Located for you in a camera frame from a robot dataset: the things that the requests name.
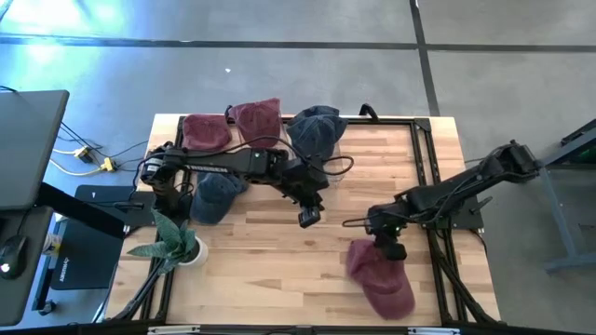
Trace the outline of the silver bracket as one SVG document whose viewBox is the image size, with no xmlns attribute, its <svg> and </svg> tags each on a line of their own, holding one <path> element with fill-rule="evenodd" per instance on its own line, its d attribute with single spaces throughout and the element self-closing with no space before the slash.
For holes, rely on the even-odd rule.
<svg viewBox="0 0 596 335">
<path fill-rule="evenodd" d="M 461 335 L 458 328 L 416 327 L 408 328 L 408 335 Z"/>
<path fill-rule="evenodd" d="M 193 335 L 200 332 L 201 327 L 198 325 L 169 325 L 150 327 L 146 335 Z"/>
</svg>

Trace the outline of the black aluminium rig frame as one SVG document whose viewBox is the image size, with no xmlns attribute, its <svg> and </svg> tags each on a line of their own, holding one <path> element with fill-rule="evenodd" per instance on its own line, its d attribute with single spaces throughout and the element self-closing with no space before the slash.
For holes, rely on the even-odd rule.
<svg viewBox="0 0 596 335">
<path fill-rule="evenodd" d="M 321 221 L 302 229 L 299 208 L 277 190 L 250 186 L 235 199 L 221 223 L 192 225 L 209 248 L 201 266 L 181 266 L 159 278 L 149 307 L 138 315 L 165 315 L 169 324 L 259 326 L 438 326 L 440 306 L 428 249 L 429 232 L 410 224 L 400 237 L 408 256 L 405 271 L 415 298 L 404 319 L 384 320 L 362 289 L 346 275 L 345 256 L 352 240 L 368 238 L 362 228 L 342 221 L 366 214 L 418 184 L 431 184 L 465 169 L 452 117 L 379 116 L 374 123 L 352 116 L 339 142 L 340 154 L 355 165 L 323 197 Z M 148 259 L 126 252 L 156 239 L 154 228 L 128 237 L 107 302 L 107 317 L 132 300 L 150 272 Z M 482 309 L 500 319 L 484 247 L 475 234 L 452 233 L 448 247 L 467 289 Z"/>
</svg>

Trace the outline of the black computer case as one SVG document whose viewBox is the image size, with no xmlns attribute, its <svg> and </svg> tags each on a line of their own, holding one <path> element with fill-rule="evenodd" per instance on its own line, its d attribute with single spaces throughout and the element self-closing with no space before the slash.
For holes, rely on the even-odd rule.
<svg viewBox="0 0 596 335">
<path fill-rule="evenodd" d="M 62 223 L 65 230 L 50 287 L 55 290 L 108 288 L 123 240 L 79 221 L 66 219 Z"/>
</svg>

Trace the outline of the green leafy plant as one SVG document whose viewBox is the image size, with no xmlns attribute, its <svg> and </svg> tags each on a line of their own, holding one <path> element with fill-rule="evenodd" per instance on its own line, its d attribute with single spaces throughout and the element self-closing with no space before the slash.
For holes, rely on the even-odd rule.
<svg viewBox="0 0 596 335">
<path fill-rule="evenodd" d="M 178 226 L 159 211 L 151 210 L 156 230 L 161 240 L 153 244 L 132 248 L 128 254 L 135 257 L 157 258 L 163 262 L 157 273 L 165 275 L 180 264 L 194 261 L 204 249 L 197 239 L 196 232 L 186 225 Z"/>
</svg>

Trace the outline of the dark grey desk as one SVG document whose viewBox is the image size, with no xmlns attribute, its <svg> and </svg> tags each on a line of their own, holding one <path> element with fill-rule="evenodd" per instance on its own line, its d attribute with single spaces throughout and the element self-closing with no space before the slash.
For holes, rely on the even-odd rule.
<svg viewBox="0 0 596 335">
<path fill-rule="evenodd" d="M 49 207 L 0 211 L 0 247 L 13 235 L 27 237 L 22 274 L 10 280 L 0 277 L 0 327 L 15 326 L 22 320 L 52 214 Z"/>
</svg>

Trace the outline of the black diagonal beam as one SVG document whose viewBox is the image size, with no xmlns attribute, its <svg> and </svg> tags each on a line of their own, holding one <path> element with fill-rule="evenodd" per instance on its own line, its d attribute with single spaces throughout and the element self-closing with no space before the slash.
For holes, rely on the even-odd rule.
<svg viewBox="0 0 596 335">
<path fill-rule="evenodd" d="M 123 239 L 124 222 L 112 214 L 95 208 L 52 185 L 41 183 L 35 200 L 38 206 L 47 206 L 67 218 L 80 221 L 85 225 L 115 238 Z"/>
</svg>

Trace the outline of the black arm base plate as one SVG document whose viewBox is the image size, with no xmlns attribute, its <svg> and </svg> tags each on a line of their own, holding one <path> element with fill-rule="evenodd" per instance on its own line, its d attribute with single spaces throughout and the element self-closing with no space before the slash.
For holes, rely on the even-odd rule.
<svg viewBox="0 0 596 335">
<path fill-rule="evenodd" d="M 431 223 L 423 224 L 423 227 L 431 230 L 478 230 L 484 227 L 481 218 L 481 209 L 493 198 L 491 196 L 478 200 L 476 195 L 466 199 L 455 208 L 443 211 L 439 218 Z"/>
</svg>

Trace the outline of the white plant pot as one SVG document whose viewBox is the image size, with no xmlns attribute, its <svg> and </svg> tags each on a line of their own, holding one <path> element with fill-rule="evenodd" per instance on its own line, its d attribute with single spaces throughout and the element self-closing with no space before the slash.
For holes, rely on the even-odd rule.
<svg viewBox="0 0 596 335">
<path fill-rule="evenodd" d="M 201 267 L 207 262 L 207 259 L 209 257 L 208 246 L 198 236 L 195 237 L 195 240 L 196 242 L 191 251 L 191 255 L 187 258 L 186 261 L 180 263 L 181 266 L 195 265 Z"/>
</svg>

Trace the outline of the maroon baseball cap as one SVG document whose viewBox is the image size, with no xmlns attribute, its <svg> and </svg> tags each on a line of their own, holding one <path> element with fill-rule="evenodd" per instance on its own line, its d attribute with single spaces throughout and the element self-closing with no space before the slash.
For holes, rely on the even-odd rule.
<svg viewBox="0 0 596 335">
<path fill-rule="evenodd" d="M 231 106 L 225 115 L 234 120 L 244 141 L 251 141 L 252 147 L 271 148 L 278 144 L 282 121 L 280 99 L 271 98 Z"/>
<path fill-rule="evenodd" d="M 227 119 L 221 114 L 190 114 L 183 120 L 183 147 L 218 151 L 232 140 Z"/>
<path fill-rule="evenodd" d="M 382 318 L 398 320 L 413 311 L 415 298 L 404 261 L 390 261 L 373 241 L 357 239 L 349 245 L 345 266 L 348 276 Z"/>
</svg>

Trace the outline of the blue-grey metal table frame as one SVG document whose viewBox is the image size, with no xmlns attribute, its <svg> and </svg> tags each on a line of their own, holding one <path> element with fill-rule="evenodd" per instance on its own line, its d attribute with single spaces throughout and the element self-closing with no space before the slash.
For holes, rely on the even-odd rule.
<svg viewBox="0 0 596 335">
<path fill-rule="evenodd" d="M 584 233 L 596 230 L 596 118 L 560 141 L 560 147 L 537 162 L 541 180 L 566 255 L 545 270 L 596 265 L 596 247 Z"/>
</svg>

